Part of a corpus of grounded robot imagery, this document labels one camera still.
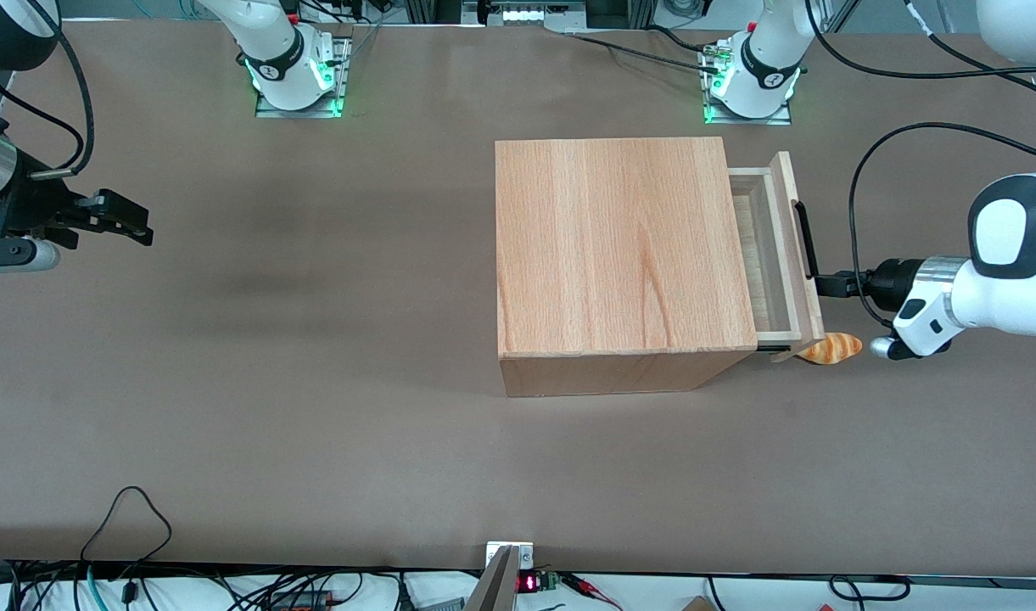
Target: croissant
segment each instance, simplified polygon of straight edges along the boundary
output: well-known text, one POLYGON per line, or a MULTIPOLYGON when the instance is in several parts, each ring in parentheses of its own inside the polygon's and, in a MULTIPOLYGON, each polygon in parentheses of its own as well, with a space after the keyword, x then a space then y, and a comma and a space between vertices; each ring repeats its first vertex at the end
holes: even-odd
POLYGON ((815 365, 840 363, 844 359, 860 352, 863 345, 858 338, 847 332, 828 332, 818 344, 812 344, 808 350, 799 353, 801 359, 815 365))

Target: wooden box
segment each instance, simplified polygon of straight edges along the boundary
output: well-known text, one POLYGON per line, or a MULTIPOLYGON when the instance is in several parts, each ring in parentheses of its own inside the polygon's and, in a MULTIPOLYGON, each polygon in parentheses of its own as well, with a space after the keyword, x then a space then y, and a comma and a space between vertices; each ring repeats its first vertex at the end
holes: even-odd
POLYGON ((823 338, 788 153, 720 139, 495 143, 507 395, 692 390, 758 347, 823 338))

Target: wire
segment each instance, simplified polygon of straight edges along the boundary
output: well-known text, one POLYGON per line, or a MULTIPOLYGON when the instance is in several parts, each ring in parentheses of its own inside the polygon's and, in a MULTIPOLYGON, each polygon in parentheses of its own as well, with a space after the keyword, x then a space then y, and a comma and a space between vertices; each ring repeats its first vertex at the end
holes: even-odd
POLYGON ((681 37, 678 37, 675 31, 669 30, 667 27, 657 25, 656 23, 651 23, 644 29, 649 31, 660 31, 661 34, 667 35, 668 39, 672 40, 672 42, 675 42, 678 46, 685 48, 685 50, 695 51, 696 54, 700 54, 700 52, 702 52, 703 47, 711 47, 712 45, 716 43, 716 42, 707 42, 706 45, 691 45, 691 42, 686 42, 681 37))
POLYGON ((897 72, 897 70, 881 69, 862 65, 855 62, 854 59, 848 59, 845 55, 839 54, 838 50, 831 47, 831 43, 828 42, 828 39, 823 34, 823 31, 819 30, 819 24, 815 23, 815 16, 812 14, 812 0, 804 0, 804 6, 808 12, 808 21, 812 24, 812 31, 815 32, 815 39, 819 41, 819 45, 827 50, 833 58, 838 59, 839 62, 851 68, 858 69, 861 72, 873 74, 875 77, 912 78, 912 80, 918 81, 944 81, 949 80, 950 78, 1000 77, 1000 75, 1003 74, 1036 72, 1036 66, 975 69, 967 70, 967 72, 897 72))
MULTIPOLYGON (((367 32, 367 35, 363 39, 363 41, 359 42, 357 46, 355 46, 354 49, 351 50, 350 54, 348 54, 348 58, 347 58, 348 62, 351 62, 351 58, 355 57, 355 54, 357 54, 359 50, 362 50, 364 47, 366 47, 367 42, 371 41, 371 38, 374 38, 375 35, 377 35, 378 30, 380 30, 381 27, 382 27, 382 22, 385 21, 385 17, 386 17, 386 12, 382 12, 381 16, 378 16, 377 23, 375 23, 375 24, 373 24, 371 26, 371 30, 367 32)), ((367 23, 370 23, 370 20, 367 20, 366 17, 364 17, 364 20, 367 21, 367 23)))
MULTIPOLYGON (((967 134, 974 134, 975 136, 982 136, 983 139, 994 140, 996 143, 1006 144, 1006 146, 1018 149, 1027 154, 1033 154, 1036 156, 1036 148, 1029 146, 1028 144, 1018 142, 1018 140, 1009 139, 1007 136, 1001 136, 994 132, 982 129, 980 127, 973 127, 971 124, 960 124, 960 123, 940 123, 940 121, 926 121, 925 123, 913 123, 903 124, 902 127, 888 132, 886 135, 882 136, 881 139, 875 140, 871 147, 864 153, 864 156, 860 158, 858 167, 854 171, 854 179, 851 181, 851 194, 848 194, 848 224, 851 225, 851 254, 854 256, 854 277, 856 280, 856 285, 859 289, 863 289, 864 284, 862 283, 862 275, 860 275, 860 258, 858 256, 858 236, 856 236, 856 190, 858 190, 858 182, 860 180, 860 172, 864 170, 865 164, 871 158, 871 155, 883 146, 888 140, 893 139, 893 137, 899 134, 904 134, 906 132, 913 132, 914 129, 949 129, 953 132, 963 132, 967 134)), ((885 317, 881 317, 868 303, 864 291, 858 291, 860 302, 864 306, 865 311, 868 316, 871 316, 879 324, 886 326, 887 328, 893 327, 891 321, 887 320, 885 317)))
POLYGON ((164 542, 157 545, 156 548, 154 548, 151 552, 145 553, 144 556, 141 556, 140 559, 134 562, 134 565, 141 564, 142 561, 147 561, 149 557, 154 556, 154 554, 160 552, 160 550, 164 549, 169 543, 171 543, 171 537, 175 536, 175 530, 171 528, 171 523, 167 521, 167 518, 165 518, 164 515, 160 514, 160 511, 156 510, 156 506, 154 505, 154 503, 152 503, 152 498, 148 496, 148 492, 145 492, 144 488, 141 487, 125 487, 122 488, 122 490, 118 491, 118 494, 114 496, 113 501, 110 502, 110 510, 107 511, 106 517, 103 518, 103 523, 99 524, 98 529, 95 529, 94 533, 91 533, 90 537, 87 537, 87 542, 84 543, 84 547, 80 549, 80 561, 88 561, 87 547, 91 546, 91 542, 94 542, 95 539, 98 539, 99 534, 103 534, 103 529, 106 529, 107 522, 110 522, 110 517, 114 514, 115 506, 118 505, 118 501, 121 499, 121 496, 124 495, 125 492, 127 491, 140 492, 141 496, 144 496, 144 502, 148 503, 148 508, 151 510, 152 514, 154 514, 156 518, 159 518, 160 521, 164 523, 164 526, 167 529, 167 537, 164 539, 164 542))
POLYGON ((77 59, 77 52, 73 51, 73 46, 68 45, 68 38, 64 37, 64 32, 61 31, 61 27, 54 21, 53 17, 46 11, 44 5, 37 0, 25 0, 29 7, 32 7, 41 20, 48 25, 49 28, 54 32, 55 37, 59 39, 61 43, 61 50, 64 50, 64 54, 68 57, 68 64, 73 65, 73 74, 77 77, 77 86, 80 88, 81 101, 84 105, 84 124, 86 124, 86 142, 84 142, 84 152, 80 156, 80 162, 73 166, 70 173, 73 176, 80 174, 80 171, 87 167, 87 163, 91 161, 91 150, 95 147, 95 113, 91 111, 91 92, 87 90, 87 80, 84 78, 84 70, 80 67, 80 59, 77 59))
POLYGON ((149 20, 152 19, 152 13, 144 10, 144 5, 141 4, 141 0, 134 0, 134 6, 137 7, 138 11, 141 11, 142 16, 148 17, 149 20))
POLYGON ((910 580, 905 579, 905 577, 895 577, 895 579, 898 580, 898 583, 902 584, 902 591, 891 595, 862 595, 860 594, 860 588, 856 587, 854 580, 848 579, 847 576, 831 576, 831 580, 828 580, 828 588, 831 588, 831 594, 835 594, 840 600, 848 601, 848 603, 857 603, 860 611, 865 611, 865 601, 873 601, 873 603, 895 603, 895 601, 905 599, 910 595, 910 580), (835 587, 836 583, 846 584, 851 587, 851 590, 854 591, 854 594, 843 594, 837 587, 835 587))
POLYGON ((718 611, 724 611, 724 605, 720 603, 718 595, 718 586, 715 586, 715 579, 712 576, 707 576, 707 581, 711 584, 711 599, 715 600, 715 607, 718 607, 718 611))
MULTIPOLYGON (((940 49, 946 54, 952 55, 953 58, 959 59, 959 61, 971 64, 980 69, 996 69, 989 64, 979 62, 978 59, 969 57, 969 55, 960 54, 960 52, 953 50, 953 48, 949 47, 947 42, 944 42, 944 40, 941 40, 940 37, 937 37, 937 34, 930 30, 928 24, 925 24, 925 20, 921 19, 921 13, 917 11, 917 8, 914 7, 914 3, 911 2, 911 0, 902 0, 902 3, 906 5, 906 11, 910 11, 910 17, 914 17, 914 20, 917 21, 917 25, 920 25, 921 31, 924 31, 928 39, 931 40, 937 47, 940 47, 940 49)), ((1025 81, 1023 78, 1011 77, 1010 74, 998 74, 997 77, 1003 78, 1004 81, 1014 82, 1016 85, 1026 87, 1033 90, 1033 92, 1036 92, 1036 84, 1030 81, 1025 81)))
POLYGON ((686 68, 689 68, 689 69, 696 69, 696 70, 699 70, 699 72, 711 72, 711 74, 718 72, 718 69, 716 69, 715 67, 712 67, 712 66, 702 66, 702 65, 699 65, 699 64, 691 64, 691 63, 688 63, 688 62, 678 61, 678 59, 662 58, 661 55, 646 54, 646 52, 644 52, 644 51, 638 51, 638 50, 629 50, 629 48, 621 47, 618 45, 615 45, 614 42, 607 42, 606 40, 597 40, 596 38, 587 38, 587 37, 584 37, 584 35, 577 35, 577 34, 564 34, 564 35, 565 35, 565 37, 568 37, 568 38, 575 38, 577 40, 583 40, 583 41, 586 41, 586 42, 593 42, 594 45, 600 45, 602 47, 607 47, 607 48, 609 48, 609 50, 622 51, 622 52, 624 52, 624 54, 637 55, 637 57, 639 57, 639 58, 653 59, 653 61, 655 61, 655 62, 661 62, 661 63, 665 63, 665 64, 677 65, 677 66, 681 66, 681 67, 686 67, 686 68))
POLYGON ((160 611, 156 607, 156 601, 152 600, 152 592, 148 591, 148 584, 144 583, 144 577, 141 577, 141 589, 144 591, 144 599, 148 600, 148 607, 152 607, 152 611, 160 611))
POLYGON ((80 132, 77 132, 77 129, 73 127, 70 124, 66 123, 66 121, 63 121, 56 116, 50 115, 49 112, 44 112, 40 111, 39 109, 36 109, 32 105, 29 105, 28 101, 22 100, 21 97, 17 96, 17 94, 6 89, 5 86, 1 84, 1 82, 0 82, 0 93, 2 97, 5 97, 6 100, 12 101, 13 105, 17 105, 18 107, 30 112, 32 115, 39 117, 39 119, 48 120, 50 123, 56 124, 61 129, 68 132, 68 135, 73 136, 73 139, 76 140, 77 147, 75 150, 73 150, 73 155, 68 158, 68 162, 65 162, 61 164, 61 166, 58 166, 57 170, 61 170, 63 169, 63 167, 71 166, 73 163, 75 163, 77 159, 80 158, 80 153, 84 149, 84 139, 80 136, 80 132))
MULTIPOLYGON (((947 42, 944 42, 944 40, 938 38, 936 34, 929 35, 928 39, 931 40, 932 43, 936 45, 937 47, 940 47, 941 50, 947 52, 947 54, 951 54, 952 57, 961 59, 963 62, 967 62, 968 64, 977 66, 981 69, 996 69, 989 64, 979 62, 975 58, 969 57, 969 55, 960 54, 960 52, 952 50, 951 47, 948 47, 947 42)), ((1023 78, 1018 77, 1011 77, 1010 74, 998 74, 997 77, 1003 78, 1004 81, 1014 82, 1016 85, 1026 87, 1027 89, 1030 89, 1032 92, 1036 92, 1036 84, 1034 84, 1034 82, 1026 81, 1023 80, 1023 78)))
POLYGON ((95 587, 95 576, 91 573, 91 564, 87 565, 87 588, 91 591, 91 598, 95 601, 95 606, 99 611, 110 611, 107 604, 103 603, 103 595, 99 595, 98 588, 95 587))
POLYGON ((31 607, 31 611, 39 611, 39 609, 41 609, 41 604, 44 603, 44 599, 46 599, 46 595, 48 595, 50 593, 50 590, 54 588, 54 584, 57 583, 57 576, 59 576, 59 573, 60 571, 54 572, 54 576, 50 580, 49 584, 46 585, 46 589, 41 591, 41 594, 39 594, 39 588, 35 588, 35 593, 37 594, 37 599, 35 600, 34 606, 31 607))

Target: black handle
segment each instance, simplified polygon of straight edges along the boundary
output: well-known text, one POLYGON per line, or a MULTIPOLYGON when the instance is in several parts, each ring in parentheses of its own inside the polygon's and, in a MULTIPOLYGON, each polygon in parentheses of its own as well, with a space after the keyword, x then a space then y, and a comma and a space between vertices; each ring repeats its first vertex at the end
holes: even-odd
POLYGON ((794 202, 793 208, 797 211, 800 236, 804 239, 804 258, 808 259, 808 273, 804 274, 804 278, 811 280, 819 275, 819 264, 815 261, 815 243, 812 243, 812 225, 809 225, 808 209, 804 207, 804 202, 794 202))

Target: table surface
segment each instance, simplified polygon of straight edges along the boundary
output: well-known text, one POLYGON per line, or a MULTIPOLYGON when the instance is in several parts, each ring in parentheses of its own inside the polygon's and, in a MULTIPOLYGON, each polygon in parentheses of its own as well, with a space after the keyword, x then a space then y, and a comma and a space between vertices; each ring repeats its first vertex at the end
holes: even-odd
MULTIPOLYGON (((720 135, 730 167, 788 150, 834 271, 868 144, 914 120, 1036 144, 1023 89, 866 77, 813 47, 794 126, 713 127, 686 70, 537 28, 386 28, 343 119, 255 120, 219 24, 67 34, 98 135, 73 188, 146 205, 154 244, 84 235, 51 273, 0 275, 0 557, 76 557, 138 484, 175 525, 165 560, 471 568, 490 539, 527 539, 557 569, 1036 576, 1034 338, 514 400, 494 328, 495 140, 720 135)), ((921 37, 832 38, 884 67, 956 67, 921 37)), ((15 90, 81 124, 61 54, 15 90)), ((67 155, 67 136, 5 116, 19 146, 67 155)), ((965 254, 978 191, 1033 170, 971 136, 900 136, 860 184, 862 260, 965 254)), ((823 310, 829 330, 879 332, 856 302, 823 310)), ((161 536, 130 498, 91 555, 161 536)))

